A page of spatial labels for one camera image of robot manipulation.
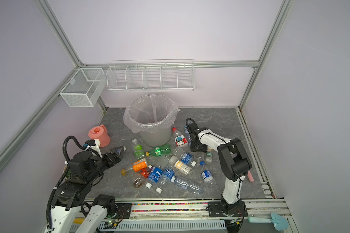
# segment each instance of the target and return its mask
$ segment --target green soda bottle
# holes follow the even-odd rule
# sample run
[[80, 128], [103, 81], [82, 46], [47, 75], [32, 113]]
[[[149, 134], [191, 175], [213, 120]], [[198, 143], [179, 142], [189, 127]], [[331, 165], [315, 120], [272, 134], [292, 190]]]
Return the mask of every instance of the green soda bottle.
[[169, 154], [171, 153], [170, 145], [164, 144], [160, 147], [154, 147], [152, 150], [147, 151], [145, 154], [146, 156], [161, 156], [162, 154]]

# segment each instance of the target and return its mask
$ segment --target wire shelf organizer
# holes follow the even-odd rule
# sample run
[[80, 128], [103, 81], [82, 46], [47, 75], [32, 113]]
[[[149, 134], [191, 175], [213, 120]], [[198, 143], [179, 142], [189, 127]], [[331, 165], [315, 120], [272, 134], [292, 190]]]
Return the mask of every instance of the wire shelf organizer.
[[194, 90], [193, 60], [109, 61], [107, 89], [118, 91]]
[[79, 68], [60, 95], [70, 107], [93, 107], [106, 86], [101, 68]]

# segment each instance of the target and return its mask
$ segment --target light blue toy shovel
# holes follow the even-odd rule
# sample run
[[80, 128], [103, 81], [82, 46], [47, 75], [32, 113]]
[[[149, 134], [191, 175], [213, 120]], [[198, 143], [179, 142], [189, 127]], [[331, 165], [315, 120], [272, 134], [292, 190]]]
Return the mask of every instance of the light blue toy shovel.
[[248, 217], [250, 223], [273, 223], [276, 230], [281, 231], [289, 227], [288, 220], [278, 214], [271, 213], [271, 218]]

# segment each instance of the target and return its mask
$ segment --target pink object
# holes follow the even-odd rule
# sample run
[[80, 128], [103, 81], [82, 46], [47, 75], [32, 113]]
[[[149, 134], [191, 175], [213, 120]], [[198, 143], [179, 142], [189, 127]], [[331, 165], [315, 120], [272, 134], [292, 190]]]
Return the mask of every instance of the pink object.
[[92, 128], [88, 133], [88, 137], [93, 140], [100, 140], [100, 147], [106, 147], [110, 142], [110, 137], [107, 134], [107, 129], [103, 124]]
[[254, 181], [254, 178], [253, 178], [252, 174], [250, 173], [250, 171], [247, 172], [247, 177], [248, 177], [250, 182]]

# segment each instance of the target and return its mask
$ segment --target black mounting plate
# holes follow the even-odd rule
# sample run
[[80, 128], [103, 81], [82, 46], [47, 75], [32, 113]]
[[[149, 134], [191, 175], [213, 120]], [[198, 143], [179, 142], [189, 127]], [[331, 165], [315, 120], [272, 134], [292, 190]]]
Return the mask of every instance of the black mounting plate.
[[240, 201], [238, 205], [234, 208], [234, 212], [229, 213], [228, 216], [223, 214], [223, 206], [221, 201], [210, 201], [207, 203], [207, 207], [210, 217], [240, 217], [240, 212], [242, 217], [247, 217], [247, 210], [243, 201]]
[[132, 203], [116, 203], [116, 205], [118, 206], [118, 209], [116, 212], [117, 215], [113, 217], [114, 219], [116, 219], [116, 218], [121, 219], [122, 215], [123, 215], [123, 218], [130, 217]]

